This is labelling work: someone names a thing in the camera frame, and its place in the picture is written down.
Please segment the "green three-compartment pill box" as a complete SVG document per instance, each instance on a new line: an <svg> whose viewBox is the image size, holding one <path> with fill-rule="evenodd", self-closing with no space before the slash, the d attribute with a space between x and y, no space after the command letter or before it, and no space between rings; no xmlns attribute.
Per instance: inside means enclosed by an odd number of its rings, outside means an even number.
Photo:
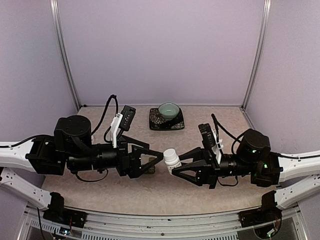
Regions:
<svg viewBox="0 0 320 240"><path fill-rule="evenodd" d="M149 157L148 161L153 162L155 159L156 159L155 157ZM151 166L145 173L149 174L149 175L155 174L156 173L156 166L155 165Z"/></svg>

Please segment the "white pill bottle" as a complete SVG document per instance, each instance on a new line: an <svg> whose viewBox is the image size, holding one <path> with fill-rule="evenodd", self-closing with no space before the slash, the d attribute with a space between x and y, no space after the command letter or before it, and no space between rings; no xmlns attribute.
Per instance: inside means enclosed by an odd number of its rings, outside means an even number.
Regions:
<svg viewBox="0 0 320 240"><path fill-rule="evenodd" d="M173 169L182 166L180 158L173 148L169 148L163 152L163 159L170 174L172 174Z"/></svg>

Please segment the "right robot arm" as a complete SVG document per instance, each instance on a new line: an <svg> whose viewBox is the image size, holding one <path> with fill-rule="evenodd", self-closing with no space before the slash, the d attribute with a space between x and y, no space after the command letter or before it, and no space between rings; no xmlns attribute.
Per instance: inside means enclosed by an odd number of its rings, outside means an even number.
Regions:
<svg viewBox="0 0 320 240"><path fill-rule="evenodd" d="M260 132L248 129L238 138L239 146L231 154L224 154L218 132L201 124L203 148L195 148L180 155L181 166L172 169L172 175L197 186L208 185L214 189L220 178L250 176L253 185L262 188L279 185L285 181L302 178L291 186L264 194L256 218L266 222L278 208L286 209L295 202L320 190L319 151L300 154L281 154L271 151L269 138Z"/></svg>

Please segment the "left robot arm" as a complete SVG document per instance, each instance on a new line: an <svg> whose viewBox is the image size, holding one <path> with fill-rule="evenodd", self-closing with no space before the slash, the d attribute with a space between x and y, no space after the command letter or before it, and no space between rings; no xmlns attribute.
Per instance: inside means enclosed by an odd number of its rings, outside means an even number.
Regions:
<svg viewBox="0 0 320 240"><path fill-rule="evenodd" d="M50 213L63 223L70 218L64 198L57 192L36 187L14 169L39 175L62 176L68 169L75 176L82 171L99 173L116 169L120 176L135 179L163 159L163 154L150 149L149 144L123 135L130 128L133 114L118 113L109 132L110 143L93 144L91 122L81 115L62 117L54 135L37 135L20 142L8 142L0 147L0 185L27 199L39 210Z"/></svg>

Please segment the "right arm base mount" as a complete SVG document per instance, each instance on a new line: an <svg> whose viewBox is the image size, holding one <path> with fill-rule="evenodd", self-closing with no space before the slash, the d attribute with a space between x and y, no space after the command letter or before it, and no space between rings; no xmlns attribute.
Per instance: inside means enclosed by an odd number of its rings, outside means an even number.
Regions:
<svg viewBox="0 0 320 240"><path fill-rule="evenodd" d="M275 190L265 193L261 197L261 206L243 210L238 213L243 228L268 223L282 218L282 210L277 207Z"/></svg>

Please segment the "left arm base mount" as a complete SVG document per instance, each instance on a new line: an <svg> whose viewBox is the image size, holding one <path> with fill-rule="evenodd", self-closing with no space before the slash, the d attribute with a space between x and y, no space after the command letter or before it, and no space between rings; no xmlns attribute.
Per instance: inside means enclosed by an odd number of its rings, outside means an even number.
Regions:
<svg viewBox="0 0 320 240"><path fill-rule="evenodd" d="M48 209L43 212L45 220L70 227L84 228L87 220L86 212L66 208L64 198L57 192L51 192L50 196L51 200L48 204Z"/></svg>

